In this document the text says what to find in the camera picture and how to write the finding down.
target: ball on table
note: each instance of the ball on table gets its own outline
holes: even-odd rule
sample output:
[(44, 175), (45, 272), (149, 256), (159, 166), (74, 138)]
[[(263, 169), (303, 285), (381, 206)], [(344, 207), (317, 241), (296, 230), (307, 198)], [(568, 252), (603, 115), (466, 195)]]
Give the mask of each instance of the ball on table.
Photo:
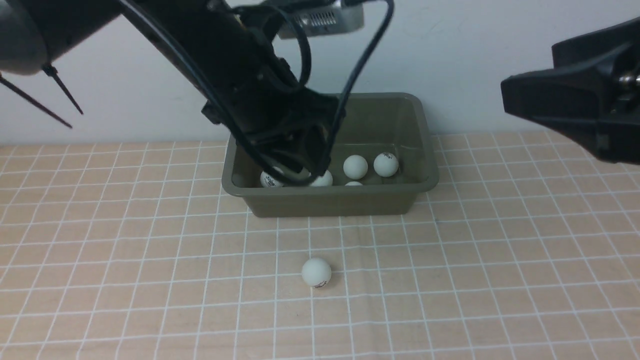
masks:
[(331, 186), (333, 185), (333, 175), (327, 170), (323, 176), (319, 176), (311, 186)]
[(322, 288), (331, 280), (331, 266), (321, 258), (311, 258), (302, 266), (302, 279), (312, 288)]
[(367, 175), (369, 164), (367, 164), (367, 160), (362, 156), (351, 155), (347, 160), (344, 160), (342, 170), (348, 178), (352, 180), (360, 180), (364, 175)]
[[(284, 174), (282, 172), (282, 169), (277, 167), (274, 169), (276, 169), (277, 172)], [(271, 175), (263, 171), (260, 174), (260, 185), (262, 185), (263, 188), (281, 188), (283, 184), (280, 181), (277, 181), (276, 179), (274, 179)]]
[(398, 159), (390, 152), (383, 152), (373, 161), (373, 169), (381, 177), (393, 176), (398, 171), (399, 166)]

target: black cable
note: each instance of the black cable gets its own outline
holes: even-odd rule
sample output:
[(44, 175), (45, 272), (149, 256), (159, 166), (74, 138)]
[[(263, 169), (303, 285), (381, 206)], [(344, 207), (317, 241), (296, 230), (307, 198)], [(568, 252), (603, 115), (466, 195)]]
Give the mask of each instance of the black cable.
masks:
[[(348, 6), (355, 6), (358, 4), (368, 3), (373, 1), (377, 1), (377, 0), (350, 0), (350, 1), (346, 1), (345, 4), (347, 4)], [(374, 50), (380, 43), (382, 36), (384, 36), (385, 32), (387, 32), (387, 28), (391, 23), (391, 18), (394, 16), (394, 10), (396, 9), (396, 4), (394, 3), (394, 0), (383, 0), (383, 1), (387, 3), (387, 12), (385, 14), (384, 19), (382, 20), (382, 23), (378, 27), (378, 30), (376, 31), (373, 38), (369, 42), (369, 45), (367, 45), (362, 55), (360, 55), (360, 59), (358, 59), (358, 62), (356, 63), (355, 67), (353, 67), (353, 70), (351, 71), (351, 74), (347, 79), (347, 83), (344, 85), (344, 88), (342, 89), (342, 93), (340, 95), (340, 101), (338, 102), (338, 109), (335, 112), (335, 116), (333, 118), (333, 124), (332, 124), (331, 130), (329, 131), (329, 136), (327, 137), (326, 148), (324, 150), (322, 160), (318, 166), (319, 168), (328, 166), (328, 164), (325, 164), (325, 163), (330, 159), (331, 149), (333, 148), (333, 145), (335, 143), (335, 138), (338, 135), (338, 131), (340, 130), (340, 120), (342, 118), (342, 113), (344, 112), (344, 108), (347, 104), (347, 101), (349, 100), (349, 96), (351, 95), (351, 90), (353, 89), (353, 86), (358, 80), (358, 76), (360, 76), (362, 69), (364, 69), (364, 65), (367, 63), (367, 61), (369, 61), (371, 54), (374, 52)]]
[[(362, 4), (370, 1), (377, 1), (377, 0), (351, 0), (350, 4), (356, 5), (356, 4)], [(247, 155), (249, 155), (249, 157), (251, 157), (251, 159), (255, 161), (256, 164), (265, 171), (265, 173), (269, 174), (271, 177), (273, 177), (277, 181), (280, 181), (281, 183), (284, 183), (284, 184), (295, 185), (295, 186), (306, 186), (314, 182), (318, 177), (318, 175), (320, 176), (323, 175), (323, 174), (319, 174), (320, 173), (319, 169), (326, 168), (328, 166), (327, 162), (329, 162), (330, 160), (331, 149), (335, 143), (335, 138), (337, 136), (338, 130), (340, 129), (340, 121), (342, 118), (342, 114), (344, 113), (344, 108), (347, 103), (347, 100), (349, 99), (351, 90), (353, 89), (353, 86), (356, 80), (358, 79), (358, 76), (362, 72), (364, 65), (367, 63), (367, 61), (369, 60), (369, 57), (371, 57), (371, 54), (373, 53), (375, 48), (378, 46), (380, 40), (382, 39), (382, 36), (385, 34), (391, 22), (391, 18), (393, 17), (394, 8), (395, 8), (394, 0), (383, 0), (383, 1), (387, 3), (387, 13), (385, 14), (385, 17), (382, 23), (380, 24), (378, 30), (375, 32), (373, 38), (369, 42), (369, 45), (367, 45), (367, 47), (365, 48), (365, 51), (360, 56), (360, 59), (358, 59), (358, 62), (356, 63), (354, 69), (351, 71), (351, 74), (349, 75), (347, 83), (345, 84), (342, 90), (342, 93), (340, 95), (340, 99), (338, 102), (337, 111), (333, 118), (332, 128), (327, 138), (327, 146), (326, 146), (326, 149), (324, 150), (321, 161), (318, 164), (318, 168), (313, 169), (313, 171), (310, 170), (311, 172), (310, 177), (306, 179), (298, 180), (298, 179), (291, 179), (287, 176), (282, 175), (281, 173), (276, 171), (262, 157), (262, 155), (253, 146), (253, 144), (251, 144), (249, 139), (247, 139), (246, 135), (242, 132), (242, 130), (240, 130), (237, 124), (233, 121), (233, 116), (231, 115), (231, 112), (229, 111), (229, 109), (224, 104), (219, 102), (218, 94), (212, 88), (211, 84), (206, 80), (206, 77), (202, 74), (202, 72), (197, 67), (197, 65), (195, 65), (195, 62), (193, 61), (193, 59), (191, 59), (189, 54), (187, 54), (184, 48), (182, 48), (182, 46), (178, 43), (178, 41), (176, 41), (171, 35), (167, 34), (162, 28), (162, 26), (160, 26), (159, 24), (156, 24), (155, 20), (150, 16), (148, 16), (146, 12), (142, 8), (140, 8), (136, 3), (134, 3), (132, 0), (118, 0), (118, 2), (122, 6), (124, 6), (127, 10), (129, 10), (140, 21), (146, 24), (155, 33), (155, 35), (158, 36), (173, 51), (174, 55), (176, 55), (176, 57), (182, 63), (182, 65), (186, 68), (186, 70), (193, 76), (194, 80), (197, 82), (197, 85), (200, 87), (200, 89), (202, 89), (202, 92), (206, 96), (207, 100), (212, 105), (220, 109), (221, 114), (227, 120), (225, 121), (225, 125), (228, 127), (229, 131), (232, 133), (236, 141), (238, 141), (240, 146), (247, 152)]]

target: ball in bin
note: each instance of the ball in bin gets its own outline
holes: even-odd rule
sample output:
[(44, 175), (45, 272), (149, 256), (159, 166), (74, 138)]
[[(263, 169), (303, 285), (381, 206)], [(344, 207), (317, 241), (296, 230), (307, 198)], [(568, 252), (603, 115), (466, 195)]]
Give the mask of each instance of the ball in bin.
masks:
[(333, 185), (333, 175), (331, 175), (329, 170), (327, 170), (323, 176), (319, 176), (313, 183), (311, 183), (311, 186), (313, 187), (331, 185)]
[(383, 152), (373, 161), (373, 169), (381, 177), (393, 176), (398, 171), (399, 166), (398, 159), (390, 152)]
[[(276, 169), (276, 171), (278, 171), (279, 173), (283, 174), (282, 169), (277, 167), (274, 169)], [(271, 177), (271, 175), (263, 171), (260, 174), (260, 185), (262, 185), (263, 188), (281, 188), (283, 184), (280, 181), (277, 181), (276, 179)]]
[(347, 175), (351, 180), (360, 180), (367, 175), (367, 171), (369, 170), (369, 164), (367, 164), (367, 160), (360, 155), (351, 155), (344, 160), (344, 164), (342, 164), (342, 170), (344, 174)]

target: grid mat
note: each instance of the grid mat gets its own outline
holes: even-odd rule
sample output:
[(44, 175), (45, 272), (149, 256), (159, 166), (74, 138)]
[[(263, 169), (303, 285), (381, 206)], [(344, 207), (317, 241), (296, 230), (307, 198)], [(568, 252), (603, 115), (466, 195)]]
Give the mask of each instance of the grid mat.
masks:
[(434, 144), (406, 215), (277, 220), (221, 189), (224, 143), (0, 147), (0, 357), (640, 359), (640, 167)]

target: metal bolt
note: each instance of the metal bolt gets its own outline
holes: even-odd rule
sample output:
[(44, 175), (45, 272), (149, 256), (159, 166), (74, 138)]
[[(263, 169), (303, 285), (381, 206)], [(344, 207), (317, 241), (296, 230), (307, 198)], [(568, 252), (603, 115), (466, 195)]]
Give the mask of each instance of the metal bolt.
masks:
[(632, 72), (628, 72), (626, 74), (622, 74), (618, 79), (618, 82), (625, 88), (632, 88), (633, 86), (640, 85), (640, 76), (637, 76)]

